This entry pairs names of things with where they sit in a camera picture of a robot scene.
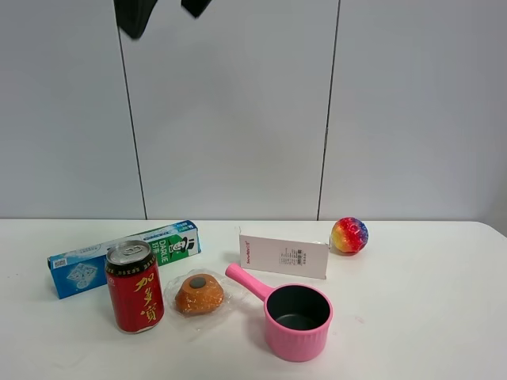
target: soda can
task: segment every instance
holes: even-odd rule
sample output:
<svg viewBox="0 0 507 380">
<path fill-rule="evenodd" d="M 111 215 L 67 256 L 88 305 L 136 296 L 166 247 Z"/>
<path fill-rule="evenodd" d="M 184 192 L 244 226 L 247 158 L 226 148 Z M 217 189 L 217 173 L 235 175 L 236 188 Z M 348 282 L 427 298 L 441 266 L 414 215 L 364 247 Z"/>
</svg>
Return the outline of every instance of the soda can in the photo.
<svg viewBox="0 0 507 380">
<path fill-rule="evenodd" d="M 157 258 L 144 241 L 126 241 L 106 254 L 105 274 L 118 327 L 140 333 L 164 315 Z"/>
</svg>

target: rainbow ball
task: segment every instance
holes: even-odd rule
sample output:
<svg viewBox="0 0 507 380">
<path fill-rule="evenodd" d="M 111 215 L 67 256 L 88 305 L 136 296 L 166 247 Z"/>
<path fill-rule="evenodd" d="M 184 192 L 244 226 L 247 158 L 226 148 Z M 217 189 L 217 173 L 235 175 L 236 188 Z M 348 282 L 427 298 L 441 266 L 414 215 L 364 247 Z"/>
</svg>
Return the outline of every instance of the rainbow ball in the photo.
<svg viewBox="0 0 507 380">
<path fill-rule="evenodd" d="M 331 241 L 343 253 L 358 253 L 368 243 L 368 229 L 359 219 L 343 218 L 334 223 Z"/>
</svg>

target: blue toothpaste box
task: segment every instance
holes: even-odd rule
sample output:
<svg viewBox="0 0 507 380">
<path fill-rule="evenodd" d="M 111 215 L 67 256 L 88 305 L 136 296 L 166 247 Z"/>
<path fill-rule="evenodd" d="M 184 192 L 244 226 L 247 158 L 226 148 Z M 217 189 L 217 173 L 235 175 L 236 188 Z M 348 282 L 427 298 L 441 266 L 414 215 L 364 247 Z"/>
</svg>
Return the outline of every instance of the blue toothpaste box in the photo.
<svg viewBox="0 0 507 380">
<path fill-rule="evenodd" d="M 118 243 L 142 240 L 148 243 L 157 257 L 158 266 L 200 253 L 199 235 L 193 222 L 174 223 L 77 249 L 48 258 L 48 267 L 59 298 L 66 298 L 100 285 L 105 285 L 105 254 Z"/>
</svg>

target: can lid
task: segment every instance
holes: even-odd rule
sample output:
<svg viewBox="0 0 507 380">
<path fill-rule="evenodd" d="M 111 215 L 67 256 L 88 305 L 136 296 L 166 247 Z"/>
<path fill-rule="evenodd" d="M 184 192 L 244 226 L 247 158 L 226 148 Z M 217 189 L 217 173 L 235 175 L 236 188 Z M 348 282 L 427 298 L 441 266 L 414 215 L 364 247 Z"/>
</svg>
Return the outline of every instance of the can lid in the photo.
<svg viewBox="0 0 507 380">
<path fill-rule="evenodd" d="M 111 264 L 128 265 L 145 259 L 150 253 L 150 245 L 146 242 L 132 240 L 124 241 L 110 248 L 106 257 Z"/>
</svg>

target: white box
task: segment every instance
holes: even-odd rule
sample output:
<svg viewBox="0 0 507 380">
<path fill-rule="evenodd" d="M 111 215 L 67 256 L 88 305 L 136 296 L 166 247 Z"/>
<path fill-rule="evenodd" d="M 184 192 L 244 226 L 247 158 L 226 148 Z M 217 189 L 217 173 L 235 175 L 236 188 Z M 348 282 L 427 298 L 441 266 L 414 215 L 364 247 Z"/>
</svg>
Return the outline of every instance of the white box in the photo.
<svg viewBox="0 0 507 380">
<path fill-rule="evenodd" d="M 326 278 L 329 246 L 325 243 L 240 234 L 239 247 L 243 268 L 316 279 Z"/>
</svg>

